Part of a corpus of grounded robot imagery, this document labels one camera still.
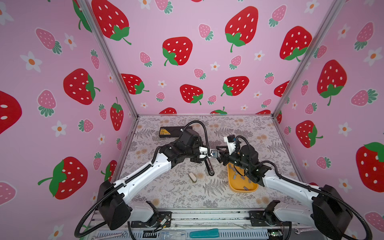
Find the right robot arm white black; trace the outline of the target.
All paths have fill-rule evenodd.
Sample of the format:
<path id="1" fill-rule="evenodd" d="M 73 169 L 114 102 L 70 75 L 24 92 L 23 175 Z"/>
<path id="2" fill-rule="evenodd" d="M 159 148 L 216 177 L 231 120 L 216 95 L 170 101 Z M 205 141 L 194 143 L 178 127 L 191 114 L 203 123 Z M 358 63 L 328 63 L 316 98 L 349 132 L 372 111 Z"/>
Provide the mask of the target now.
<path id="1" fill-rule="evenodd" d="M 242 136 L 225 138 L 226 146 L 211 150 L 210 157 L 224 166 L 232 164 L 245 171 L 246 177 L 259 186 L 279 191 L 296 199 L 303 207 L 294 207 L 274 201 L 268 207 L 271 215 L 281 222 L 294 222 L 311 226 L 331 240 L 351 240 L 346 230 L 356 217 L 366 232 L 366 239 L 373 239 L 367 221 L 353 207 L 344 202 L 337 190 L 329 185 L 311 186 L 282 175 L 271 161 L 259 160 L 259 154 Z"/>

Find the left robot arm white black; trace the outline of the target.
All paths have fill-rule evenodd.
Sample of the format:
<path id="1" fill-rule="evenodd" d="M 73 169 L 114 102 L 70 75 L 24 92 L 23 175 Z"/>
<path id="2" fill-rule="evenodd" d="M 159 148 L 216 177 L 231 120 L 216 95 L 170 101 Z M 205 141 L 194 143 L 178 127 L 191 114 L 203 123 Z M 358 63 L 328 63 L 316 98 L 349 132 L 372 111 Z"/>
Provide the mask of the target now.
<path id="1" fill-rule="evenodd" d="M 132 174 L 114 183 L 105 181 L 101 184 L 98 200 L 81 218 L 75 229 L 75 237 L 82 238 L 103 226 L 116 230 L 128 221 L 153 222 L 156 208 L 150 202 L 129 205 L 137 193 L 185 159 L 202 163 L 217 156 L 218 151 L 210 148 L 207 139 L 202 140 L 199 133 L 185 126 L 178 139 L 157 147 L 153 159 Z M 104 221 L 81 232 L 83 224 L 95 210 L 99 211 Z"/>

